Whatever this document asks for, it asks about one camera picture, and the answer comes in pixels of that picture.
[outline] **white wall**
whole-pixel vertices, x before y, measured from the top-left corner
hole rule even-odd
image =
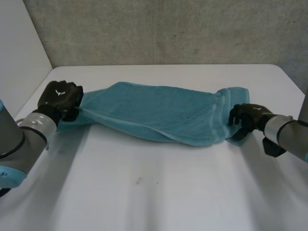
[[[15,116],[52,70],[22,0],[0,0],[0,99]]]

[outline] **white logo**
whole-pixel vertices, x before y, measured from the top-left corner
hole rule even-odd
[[[64,94],[65,94],[65,91],[63,91],[63,92],[58,92],[57,89],[56,89],[56,93],[57,93],[58,96],[59,96],[59,95],[64,95]]]

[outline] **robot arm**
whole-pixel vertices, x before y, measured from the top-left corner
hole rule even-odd
[[[23,182],[59,121],[77,118],[82,96],[82,87],[53,81],[43,92],[38,109],[19,126],[0,101],[0,188],[16,188]]]
[[[234,139],[240,140],[258,129],[265,135],[263,146],[267,155],[278,157],[289,151],[308,162],[308,96],[304,99],[298,120],[291,116],[274,115],[260,105],[242,104],[231,110],[229,124],[239,124],[240,121],[242,129],[234,135]]]

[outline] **concrete wall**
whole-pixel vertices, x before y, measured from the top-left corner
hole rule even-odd
[[[307,0],[24,2],[53,67],[276,64],[308,86]]]

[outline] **light blue robot arm cap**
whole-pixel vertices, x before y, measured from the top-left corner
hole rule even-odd
[[[4,108],[2,100],[0,100],[0,111]]]
[[[0,188],[16,188],[24,181],[27,174],[15,168],[0,166]]]

